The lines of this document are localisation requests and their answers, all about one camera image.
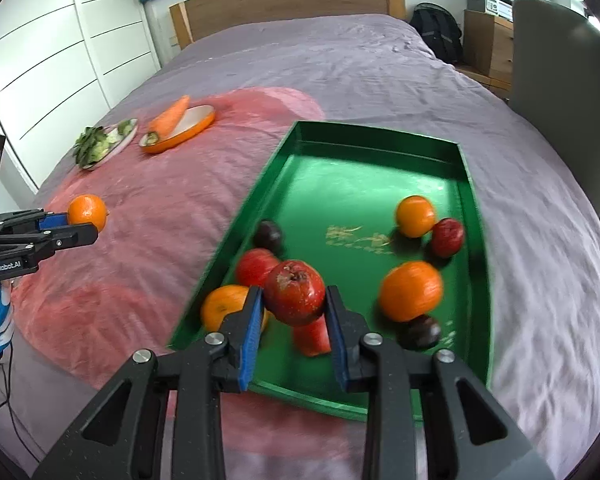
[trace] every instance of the red fruit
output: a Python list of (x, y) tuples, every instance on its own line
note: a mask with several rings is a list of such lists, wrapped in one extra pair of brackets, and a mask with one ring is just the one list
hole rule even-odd
[(264, 283), (264, 301), (276, 319), (302, 326), (322, 314), (324, 282), (318, 271), (300, 260), (287, 260), (273, 269)]
[(464, 243), (464, 228), (455, 218), (443, 218), (433, 226), (431, 250), (440, 258), (450, 258)]
[(307, 357), (331, 352), (327, 322), (320, 316), (305, 326), (294, 327), (294, 345)]
[(235, 279), (240, 285), (264, 286), (267, 275), (280, 260), (266, 249), (251, 249), (245, 252), (235, 267)]

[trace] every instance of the tray rim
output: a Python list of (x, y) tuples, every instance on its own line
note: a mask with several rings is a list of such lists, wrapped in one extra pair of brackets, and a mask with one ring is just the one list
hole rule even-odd
[[(489, 388), (491, 386), (491, 376), (492, 376), (492, 372), (493, 372), (493, 351), (494, 351), (494, 325), (493, 325), (493, 315), (492, 315), (493, 301), (492, 301), (492, 297), (491, 297), (491, 287), (490, 287), (491, 271), (490, 271), (490, 266), (488, 263), (487, 246), (486, 246), (485, 238), (484, 238), (484, 229), (483, 229), (484, 223), (482, 221), (482, 215), (481, 215), (478, 203), (477, 203), (474, 181), (471, 177), (471, 173), (469, 172), (466, 157), (464, 155), (464, 152), (462, 151), (462, 147), (460, 146), (460, 144), (458, 142), (453, 142), (452, 140), (440, 139), (439, 137), (433, 137), (433, 136), (428, 136), (428, 135), (418, 134), (418, 133), (413, 133), (413, 132), (392, 130), (390, 128), (380, 128), (377, 126), (366, 126), (364, 124), (341, 123), (341, 122), (335, 122), (335, 121), (295, 121), (293, 123), (293, 125), (289, 128), (289, 131), (280, 140), (280, 143), (278, 144), (276, 149), (272, 152), (271, 156), (269, 157), (269, 159), (263, 166), (262, 170), (258, 174), (256, 180), (254, 181), (253, 186), (251, 187), (247, 196), (245, 197), (242, 204), (240, 205), (240, 208), (236, 212), (235, 217), (232, 219), (232, 222), (230, 223), (229, 227), (227, 228), (224, 235), (222, 236), (221, 241), (218, 243), (218, 246), (216, 247), (216, 250), (214, 251), (213, 256), (209, 259), (208, 263), (206, 264), (205, 269), (202, 272), (202, 274), (200, 275), (198, 283), (196, 284), (195, 290), (193, 291), (192, 295), (190, 296), (189, 300), (187, 301), (187, 305), (186, 305), (185, 309), (183, 310), (183, 313), (180, 316), (180, 319), (178, 320), (177, 325), (174, 327), (174, 329), (171, 333), (170, 341), (167, 344), (167, 348), (173, 349), (173, 350), (183, 349), (183, 348), (186, 348), (186, 346), (188, 346), (188, 344), (190, 344), (192, 341), (195, 341), (200, 338), (200, 333), (202, 332), (202, 327), (200, 327), (200, 329), (196, 333), (196, 336), (194, 336), (194, 338), (189, 343), (187, 343), (184, 346), (180, 346), (177, 344), (180, 330), (185, 328), (185, 325), (189, 319), (189, 316), (191, 315), (190, 310), (191, 310), (193, 301), (195, 300), (197, 295), (200, 293), (204, 282), (206, 281), (210, 271), (212, 270), (213, 264), (216, 262), (216, 259), (219, 256), (219, 254), (221, 253), (222, 248), (224, 247), (225, 243), (228, 241), (228, 239), (232, 235), (232, 231), (234, 230), (235, 225), (238, 223), (238, 220), (240, 219), (241, 215), (243, 215), (244, 211), (247, 209), (250, 199), (258, 191), (259, 185), (262, 182), (262, 177), (269, 171), (272, 164), (278, 158), (278, 155), (280, 154), (280, 152), (286, 148), (286, 145), (287, 145), (290, 137), (292, 135), (297, 135), (296, 130), (298, 129), (299, 126), (302, 127), (303, 124), (325, 124), (325, 123), (337, 124), (340, 126), (362, 127), (362, 128), (368, 128), (369, 130), (382, 130), (382, 131), (393, 132), (393, 133), (407, 134), (409, 136), (423, 137), (426, 139), (435, 140), (436, 142), (442, 142), (442, 143), (445, 143), (448, 145), (453, 145), (455, 147), (455, 149), (458, 150), (460, 161), (461, 161), (463, 169), (464, 169), (464, 175), (466, 176), (466, 182), (468, 184), (469, 190), (471, 192), (472, 200), (474, 202), (473, 209), (475, 211), (475, 214), (477, 216), (477, 219), (478, 219), (478, 222), (480, 225), (480, 229), (478, 230), (479, 232), (477, 235), (480, 238), (480, 245), (482, 247), (481, 253), (482, 253), (482, 257), (484, 258), (484, 269), (486, 272), (485, 290), (486, 290), (486, 303), (488, 304), (488, 306), (487, 306), (487, 313), (485, 314), (485, 316), (487, 317), (488, 328), (489, 328), (489, 332), (487, 334), (488, 344), (486, 345), (486, 347), (487, 347), (486, 350), (488, 353), (488, 355), (486, 357), (486, 370), (484, 370), (484, 373), (481, 375), (484, 376), (484, 383), (485, 383), (486, 387)], [(316, 142), (316, 141), (305, 140), (304, 142)], [(326, 142), (326, 144), (342, 145), (340, 142)], [(359, 149), (364, 149), (364, 150), (372, 149), (372, 150), (379, 150), (379, 151), (386, 151), (386, 152), (395, 152), (395, 150), (384, 150), (382, 148), (369, 148), (366, 146), (356, 146), (355, 144), (348, 144), (348, 145), (355, 146)], [(307, 395), (307, 394), (302, 394), (300, 392), (296, 392), (295, 390), (289, 390), (288, 388), (278, 386), (277, 384), (270, 383), (269, 381), (263, 381), (263, 380), (254, 378), (249, 385), (249, 389), (251, 391), (259, 393), (259, 394), (268, 395), (270, 397), (274, 397), (274, 398), (277, 398), (280, 400), (286, 400), (290, 404), (293, 404), (295, 406), (300, 406), (302, 408), (314, 410), (316, 412), (326, 413), (328, 415), (339, 416), (341, 418), (349, 418), (351, 420), (362, 420), (362, 421), (366, 420), (366, 408), (356, 408), (354, 406), (351, 406), (350, 404), (343, 404), (340, 402), (331, 402), (331, 401), (324, 401), (324, 400), (320, 400), (320, 402), (318, 402), (319, 399), (317, 399), (317, 397)], [(338, 410), (339, 414), (335, 415), (333, 413), (335, 410)]]

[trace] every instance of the black backpack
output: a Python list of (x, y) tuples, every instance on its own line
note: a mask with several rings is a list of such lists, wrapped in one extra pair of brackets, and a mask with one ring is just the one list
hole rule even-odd
[(452, 64), (462, 61), (462, 31), (448, 10), (436, 4), (417, 4), (410, 25), (438, 59)]

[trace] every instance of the metal screw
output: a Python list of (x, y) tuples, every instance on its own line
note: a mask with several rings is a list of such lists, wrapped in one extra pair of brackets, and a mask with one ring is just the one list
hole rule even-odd
[(145, 363), (151, 359), (151, 351), (143, 348), (134, 352), (134, 361), (136, 363)]
[(362, 341), (369, 346), (378, 346), (382, 344), (382, 336), (376, 332), (369, 332), (363, 336)]
[(436, 352), (436, 358), (441, 363), (452, 363), (456, 360), (456, 354), (447, 348), (443, 348), (442, 350), (438, 350)]
[(219, 332), (212, 332), (211, 334), (205, 335), (205, 343), (208, 345), (221, 345), (224, 343), (224, 335)]

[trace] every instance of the orange plate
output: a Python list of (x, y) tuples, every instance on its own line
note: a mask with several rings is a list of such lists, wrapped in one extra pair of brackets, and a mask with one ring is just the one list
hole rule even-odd
[(174, 146), (183, 143), (185, 140), (195, 137), (208, 127), (215, 118), (216, 109), (211, 105), (189, 108), (169, 137), (147, 146), (144, 144), (146, 140), (146, 135), (144, 135), (140, 139), (139, 146), (145, 153), (162, 153), (164, 150), (173, 148)]

